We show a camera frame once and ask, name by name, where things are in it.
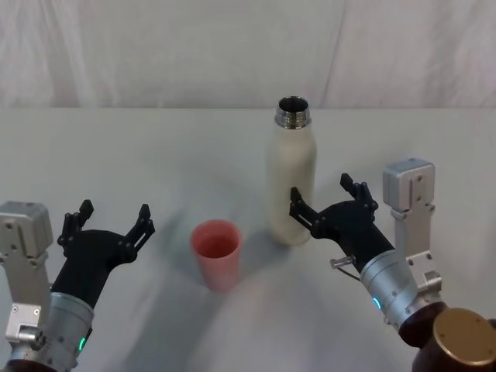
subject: gold metal cap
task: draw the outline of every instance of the gold metal cap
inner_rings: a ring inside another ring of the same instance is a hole
[[[438,315],[434,337],[443,351],[467,366],[487,366],[496,358],[496,331],[482,316],[464,308]]]

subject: pink cup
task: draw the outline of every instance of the pink cup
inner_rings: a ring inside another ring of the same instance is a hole
[[[213,291],[225,292],[238,283],[241,240],[238,228],[220,219],[203,222],[193,230],[191,248]]]

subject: bottle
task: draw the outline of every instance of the bottle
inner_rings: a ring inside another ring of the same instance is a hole
[[[289,215],[291,188],[297,187],[312,204],[317,158],[308,103],[302,97],[282,98],[274,120],[267,149],[269,229],[275,242],[297,246],[310,232]]]

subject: metal connector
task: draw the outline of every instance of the metal connector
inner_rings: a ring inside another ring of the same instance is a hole
[[[439,292],[442,284],[430,251],[434,173],[432,163],[419,159],[390,164],[383,173],[384,202],[395,219],[398,263],[418,293]]]
[[[5,268],[13,302],[5,335],[12,345],[40,347],[40,328],[50,308],[44,263],[52,242],[44,205],[8,201],[0,206],[0,264]]]

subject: white cloth backdrop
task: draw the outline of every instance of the white cloth backdrop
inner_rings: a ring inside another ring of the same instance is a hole
[[[0,0],[0,107],[493,107],[494,0]]]

